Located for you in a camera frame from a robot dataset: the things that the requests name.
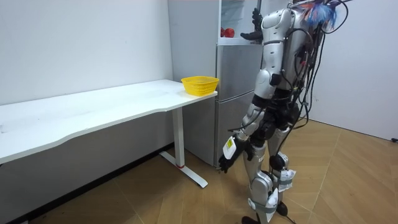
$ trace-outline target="red fruit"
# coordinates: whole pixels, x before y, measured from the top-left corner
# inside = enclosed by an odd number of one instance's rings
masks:
[[[227,28],[224,32],[225,37],[234,37],[235,36],[235,30],[232,28]]]

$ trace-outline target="robot knee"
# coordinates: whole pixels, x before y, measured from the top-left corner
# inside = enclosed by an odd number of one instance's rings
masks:
[[[269,158],[269,165],[277,171],[287,169],[289,166],[289,158],[285,154],[278,152],[278,155]]]

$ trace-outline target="refrigerator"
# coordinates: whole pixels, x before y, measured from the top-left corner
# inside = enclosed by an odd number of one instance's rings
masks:
[[[183,107],[186,150],[218,167],[222,148],[232,135],[227,130],[240,127],[254,96],[261,60],[261,45],[217,46],[218,96]]]

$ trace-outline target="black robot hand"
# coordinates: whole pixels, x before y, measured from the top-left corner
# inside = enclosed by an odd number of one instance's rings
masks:
[[[225,158],[224,154],[220,157],[220,159],[218,159],[218,162],[220,163],[220,169],[221,171],[224,171],[224,173],[228,172],[228,169],[235,163],[236,159],[242,154],[248,145],[247,141],[240,141],[236,135],[233,136],[233,139],[236,146],[235,153],[230,159]]]

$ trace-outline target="yellow basket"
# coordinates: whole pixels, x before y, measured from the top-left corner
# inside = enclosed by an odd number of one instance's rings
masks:
[[[185,91],[191,95],[204,96],[216,90],[219,79],[213,77],[188,77],[181,79]]]

